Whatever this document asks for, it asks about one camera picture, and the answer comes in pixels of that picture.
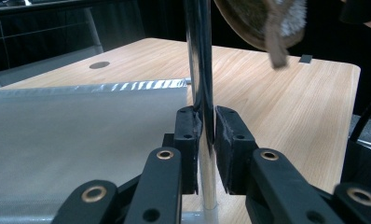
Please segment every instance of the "black cable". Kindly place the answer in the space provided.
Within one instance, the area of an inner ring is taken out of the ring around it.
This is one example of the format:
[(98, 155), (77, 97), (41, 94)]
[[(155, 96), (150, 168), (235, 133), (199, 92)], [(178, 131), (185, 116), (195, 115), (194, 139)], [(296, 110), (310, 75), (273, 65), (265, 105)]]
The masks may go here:
[(351, 133), (350, 140), (352, 142), (357, 142), (358, 138), (361, 135), (361, 132), (363, 131), (366, 123), (369, 121), (370, 118), (371, 118), (371, 103), (368, 105), (366, 110), (360, 116), (359, 121), (357, 122), (353, 132)]

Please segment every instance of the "dark background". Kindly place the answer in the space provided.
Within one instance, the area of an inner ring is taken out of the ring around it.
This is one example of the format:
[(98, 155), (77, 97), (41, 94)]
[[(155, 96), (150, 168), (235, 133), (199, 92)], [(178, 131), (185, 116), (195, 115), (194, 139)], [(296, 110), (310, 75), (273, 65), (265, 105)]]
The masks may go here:
[[(291, 55), (353, 63), (361, 67), (354, 114), (371, 101), (371, 29), (339, 21), (340, 0), (309, 0), (305, 36), (289, 49)], [(129, 0), (93, 7), (92, 15), (104, 50), (146, 37), (186, 41), (183, 0)], [(3, 34), (76, 24), (40, 33), (0, 38), (0, 71), (92, 45), (81, 9), (34, 13), (0, 19)], [(254, 49), (227, 25), (212, 1), (212, 42), (216, 46)]]

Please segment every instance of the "shiny metal pole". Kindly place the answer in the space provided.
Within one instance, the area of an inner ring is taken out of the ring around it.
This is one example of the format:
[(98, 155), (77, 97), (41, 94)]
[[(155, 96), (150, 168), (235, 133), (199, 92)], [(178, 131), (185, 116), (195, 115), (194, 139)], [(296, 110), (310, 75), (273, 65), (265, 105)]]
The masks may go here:
[(199, 114), (203, 124), (199, 143), (200, 182), (204, 208), (213, 210), (217, 206), (217, 200), (215, 195), (215, 155), (213, 150), (211, 1), (184, 1), (194, 109)]
[(84, 14), (87, 17), (89, 32), (92, 36), (93, 46), (97, 54), (103, 53), (103, 47), (101, 40), (99, 39), (98, 31), (96, 30), (95, 21), (93, 20), (92, 13), (90, 12), (90, 7), (84, 8)]

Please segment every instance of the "round hole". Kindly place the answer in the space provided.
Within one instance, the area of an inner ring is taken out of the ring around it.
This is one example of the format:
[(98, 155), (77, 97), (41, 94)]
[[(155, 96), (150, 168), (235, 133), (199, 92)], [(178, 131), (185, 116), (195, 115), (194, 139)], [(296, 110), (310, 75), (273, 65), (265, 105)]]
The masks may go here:
[(371, 193), (357, 188), (349, 188), (347, 190), (349, 197), (351, 197), (357, 203), (361, 203), (365, 206), (371, 206)]
[(312, 223), (321, 224), (325, 223), (324, 217), (315, 211), (309, 211), (307, 212), (307, 217)]
[(103, 186), (94, 186), (86, 189), (81, 195), (81, 199), (85, 203), (96, 203), (102, 199), (107, 193), (107, 190)]
[(89, 68), (90, 69), (99, 69), (99, 68), (104, 68), (109, 64), (110, 64), (109, 62), (93, 63), (92, 65), (89, 66)]
[(279, 156), (276, 155), (276, 153), (270, 152), (270, 151), (263, 151), (261, 152), (261, 157), (264, 158), (265, 160), (269, 161), (276, 161)]
[(157, 153), (157, 157), (160, 158), (161, 160), (168, 160), (173, 156), (174, 156), (173, 153), (169, 150), (162, 150), (159, 153)]
[(148, 209), (143, 213), (143, 219), (147, 222), (155, 222), (159, 219), (159, 210)]

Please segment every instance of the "plastic sheet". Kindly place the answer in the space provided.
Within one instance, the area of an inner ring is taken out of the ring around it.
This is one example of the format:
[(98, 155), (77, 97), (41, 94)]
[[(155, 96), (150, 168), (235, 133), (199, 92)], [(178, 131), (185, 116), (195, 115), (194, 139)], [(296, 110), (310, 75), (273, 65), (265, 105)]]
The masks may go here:
[(49, 223), (79, 185), (139, 175), (184, 106), (182, 79), (0, 91), (0, 223)]

